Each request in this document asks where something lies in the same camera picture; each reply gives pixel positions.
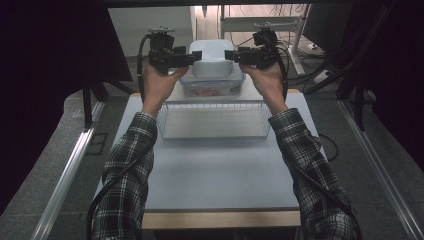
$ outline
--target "white wall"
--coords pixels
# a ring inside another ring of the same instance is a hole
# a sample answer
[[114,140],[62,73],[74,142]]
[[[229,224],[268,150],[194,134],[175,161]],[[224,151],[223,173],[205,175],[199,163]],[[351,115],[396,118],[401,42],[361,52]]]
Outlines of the white wall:
[[[137,56],[141,39],[149,27],[174,27],[170,33],[175,38],[174,47],[186,46],[187,51],[193,42],[190,7],[158,8],[111,8],[110,17],[125,56]],[[149,51],[149,40],[143,48],[143,55]]]

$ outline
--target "white table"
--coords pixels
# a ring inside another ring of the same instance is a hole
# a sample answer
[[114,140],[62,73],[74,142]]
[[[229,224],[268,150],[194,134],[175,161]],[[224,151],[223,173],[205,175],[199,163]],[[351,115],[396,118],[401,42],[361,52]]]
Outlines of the white table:
[[[258,93],[250,78],[235,100]],[[172,101],[184,101],[177,84]],[[289,93],[312,134],[317,132],[302,93]],[[129,98],[115,142],[142,107]],[[163,140],[158,135],[149,178],[144,229],[299,226],[292,178],[270,130],[266,139]]]

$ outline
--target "shirt sleeve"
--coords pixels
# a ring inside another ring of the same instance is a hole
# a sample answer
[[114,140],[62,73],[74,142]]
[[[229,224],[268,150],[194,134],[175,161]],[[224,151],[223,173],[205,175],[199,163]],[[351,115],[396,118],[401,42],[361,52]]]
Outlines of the shirt sleeve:
[[129,163],[141,158],[103,197],[94,217],[93,239],[139,239],[147,199],[147,179],[153,168],[153,150],[142,156],[157,133],[156,120],[149,114],[135,114],[128,130],[113,146],[103,169],[103,185]]
[[320,153],[318,138],[311,135],[299,111],[289,109],[269,119],[292,177],[299,201],[304,239],[355,239],[353,220],[301,177],[297,166],[350,208],[346,191],[339,186],[328,161]]

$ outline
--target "metal basket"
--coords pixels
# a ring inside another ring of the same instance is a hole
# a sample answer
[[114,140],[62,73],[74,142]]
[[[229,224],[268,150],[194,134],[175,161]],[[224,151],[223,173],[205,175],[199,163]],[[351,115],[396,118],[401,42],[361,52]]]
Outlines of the metal basket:
[[263,101],[166,102],[158,126],[163,139],[266,138],[270,116]]

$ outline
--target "handheld controller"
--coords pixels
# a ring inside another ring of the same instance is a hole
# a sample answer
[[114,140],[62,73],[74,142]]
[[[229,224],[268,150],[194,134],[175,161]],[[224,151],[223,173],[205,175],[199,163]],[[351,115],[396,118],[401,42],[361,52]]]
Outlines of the handheld controller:
[[254,43],[260,48],[239,47],[237,51],[225,51],[225,59],[236,63],[256,65],[258,69],[266,69],[275,62],[281,69],[283,75],[283,97],[286,99],[288,83],[287,72],[278,51],[278,38],[274,31],[269,28],[261,28],[261,31],[253,34]]
[[193,65],[195,61],[202,59],[202,52],[186,54],[186,47],[175,47],[174,37],[167,33],[173,31],[170,28],[151,28],[149,64],[161,73],[168,75],[169,68],[180,68]]

